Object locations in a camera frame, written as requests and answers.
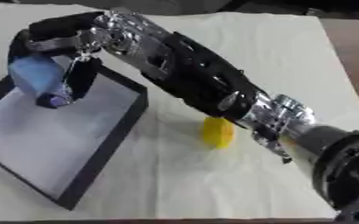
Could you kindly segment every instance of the black tray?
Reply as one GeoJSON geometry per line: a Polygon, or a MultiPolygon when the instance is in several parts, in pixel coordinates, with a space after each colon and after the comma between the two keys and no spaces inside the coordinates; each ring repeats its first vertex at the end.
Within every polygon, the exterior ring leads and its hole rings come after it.
{"type": "MultiPolygon", "coordinates": [[[[87,159],[87,162],[69,182],[70,184],[65,187],[65,190],[61,191],[58,196],[53,196],[24,178],[23,173],[13,171],[6,163],[2,163],[2,161],[0,161],[0,166],[7,172],[20,179],[37,192],[41,193],[49,200],[69,210],[72,210],[76,206],[82,195],[94,182],[95,177],[110,160],[110,157],[116,151],[117,147],[125,139],[131,128],[148,107],[147,91],[144,86],[108,69],[105,66],[100,68],[99,74],[138,93],[138,95],[136,100],[134,100],[131,106],[129,106],[126,113],[123,114],[121,120],[116,123],[116,126],[108,133],[99,147],[92,153],[92,156],[87,159]]],[[[0,80],[0,101],[13,89],[14,85],[9,75],[0,80]]]]}

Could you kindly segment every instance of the wooden table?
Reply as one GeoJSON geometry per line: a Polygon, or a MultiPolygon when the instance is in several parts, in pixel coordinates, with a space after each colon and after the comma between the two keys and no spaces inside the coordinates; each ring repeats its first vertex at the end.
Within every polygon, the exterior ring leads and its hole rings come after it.
{"type": "Polygon", "coordinates": [[[359,20],[322,19],[321,22],[359,95],[359,20]]]}

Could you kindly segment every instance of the tabletop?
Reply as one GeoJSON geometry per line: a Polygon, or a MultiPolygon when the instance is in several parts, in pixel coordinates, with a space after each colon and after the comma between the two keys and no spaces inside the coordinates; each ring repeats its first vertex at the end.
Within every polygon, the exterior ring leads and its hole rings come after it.
{"type": "MultiPolygon", "coordinates": [[[[0,29],[0,76],[6,73],[7,44],[16,31],[41,18],[91,10],[0,5],[0,27],[12,22],[0,29]]],[[[210,47],[269,92],[303,101],[321,121],[359,129],[359,97],[317,18],[220,13],[151,19],[210,47]]],[[[148,87],[150,108],[75,211],[60,211],[0,172],[0,219],[334,215],[295,165],[282,165],[247,137],[246,130],[236,129],[238,137],[226,150],[204,149],[197,137],[203,114],[111,55],[99,56],[110,68],[148,87]]]]}

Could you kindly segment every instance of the robotic hand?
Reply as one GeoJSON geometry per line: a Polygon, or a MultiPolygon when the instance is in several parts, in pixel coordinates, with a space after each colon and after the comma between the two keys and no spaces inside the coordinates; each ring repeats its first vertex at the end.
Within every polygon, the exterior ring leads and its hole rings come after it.
{"type": "Polygon", "coordinates": [[[317,193],[340,211],[337,220],[359,222],[359,131],[317,124],[310,108],[285,95],[270,98],[203,45],[136,13],[114,9],[31,24],[12,42],[10,74],[38,105],[57,108],[87,93],[101,65],[93,53],[101,49],[185,104],[250,130],[264,147],[293,159],[317,193]],[[68,60],[63,70],[58,57],[68,60]],[[27,75],[33,69],[39,69],[34,77],[51,79],[37,84],[41,80],[27,75]]]}

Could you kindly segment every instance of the silver metal part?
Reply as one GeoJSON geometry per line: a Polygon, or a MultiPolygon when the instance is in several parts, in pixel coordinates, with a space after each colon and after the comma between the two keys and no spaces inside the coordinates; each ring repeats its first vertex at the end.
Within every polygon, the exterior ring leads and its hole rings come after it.
{"type": "Polygon", "coordinates": [[[218,104],[218,109],[220,111],[225,111],[229,109],[233,103],[236,101],[236,97],[238,96],[239,91],[235,91],[234,93],[226,96],[221,102],[218,104]]]}
{"type": "Polygon", "coordinates": [[[74,47],[79,51],[93,52],[109,41],[109,35],[100,28],[79,31],[74,37],[52,38],[44,41],[27,41],[26,46],[34,52],[48,52],[52,50],[74,47]]]}
{"type": "Polygon", "coordinates": [[[123,8],[116,8],[109,15],[95,20],[97,26],[106,30],[111,40],[102,47],[120,60],[163,80],[169,72],[171,50],[164,39],[171,33],[154,24],[146,17],[123,8]]]}
{"type": "Polygon", "coordinates": [[[282,158],[290,158],[279,138],[295,122],[312,126],[315,123],[313,111],[286,95],[280,94],[272,100],[259,92],[250,111],[236,123],[251,130],[259,144],[282,158]]]}

